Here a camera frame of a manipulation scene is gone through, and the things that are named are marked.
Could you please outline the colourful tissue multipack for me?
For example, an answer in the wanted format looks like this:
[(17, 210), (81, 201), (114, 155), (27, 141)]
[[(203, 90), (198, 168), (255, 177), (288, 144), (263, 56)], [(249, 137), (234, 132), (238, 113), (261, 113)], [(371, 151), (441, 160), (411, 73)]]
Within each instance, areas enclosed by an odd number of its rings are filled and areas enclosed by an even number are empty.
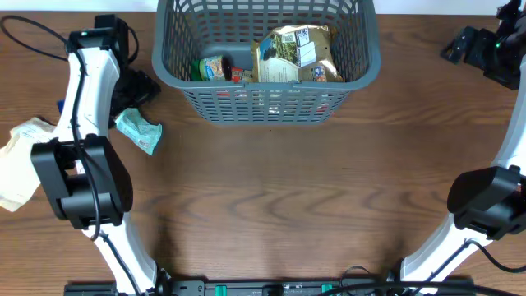
[(63, 108), (64, 108), (64, 104), (65, 104), (65, 100), (64, 99), (61, 99), (57, 102), (57, 107), (58, 107), (58, 112), (59, 113), (62, 113), (63, 111)]

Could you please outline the gold foil food bag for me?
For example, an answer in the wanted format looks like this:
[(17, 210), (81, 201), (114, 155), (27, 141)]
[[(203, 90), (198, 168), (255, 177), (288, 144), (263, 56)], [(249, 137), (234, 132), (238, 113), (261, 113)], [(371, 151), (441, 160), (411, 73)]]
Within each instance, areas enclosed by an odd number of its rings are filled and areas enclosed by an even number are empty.
[(274, 28), (264, 39), (254, 42), (253, 79), (256, 82), (314, 82), (307, 72), (324, 66), (327, 82), (341, 82), (330, 51), (330, 28), (326, 25), (286, 25)]

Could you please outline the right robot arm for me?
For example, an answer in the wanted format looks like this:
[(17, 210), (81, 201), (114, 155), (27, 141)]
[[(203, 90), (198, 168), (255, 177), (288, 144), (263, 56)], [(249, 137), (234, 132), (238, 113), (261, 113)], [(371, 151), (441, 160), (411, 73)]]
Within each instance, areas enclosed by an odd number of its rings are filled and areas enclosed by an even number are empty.
[(525, 5), (498, 8), (497, 31), (467, 26), (441, 51), (518, 93), (501, 148), (491, 166), (460, 174), (447, 197), (448, 215), (413, 254), (400, 262), (391, 295), (468, 294), (449, 275), (471, 254), (525, 229)]

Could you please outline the green lid jar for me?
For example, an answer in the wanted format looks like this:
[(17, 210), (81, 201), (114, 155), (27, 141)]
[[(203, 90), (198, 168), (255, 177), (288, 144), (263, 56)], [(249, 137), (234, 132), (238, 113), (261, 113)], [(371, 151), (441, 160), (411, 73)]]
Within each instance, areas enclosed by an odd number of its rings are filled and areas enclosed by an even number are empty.
[(192, 81), (231, 81), (232, 69), (229, 60), (223, 56), (213, 56), (191, 63)]

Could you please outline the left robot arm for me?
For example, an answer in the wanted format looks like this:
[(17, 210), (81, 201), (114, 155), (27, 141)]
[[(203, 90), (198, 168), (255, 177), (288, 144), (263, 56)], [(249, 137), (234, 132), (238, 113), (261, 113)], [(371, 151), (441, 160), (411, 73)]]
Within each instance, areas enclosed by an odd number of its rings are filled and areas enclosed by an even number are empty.
[(50, 141), (30, 152), (54, 214), (97, 246), (118, 294), (151, 295), (158, 268), (130, 220), (132, 181), (108, 139), (115, 86), (127, 69), (128, 26), (115, 15), (95, 18), (66, 41), (69, 82)]

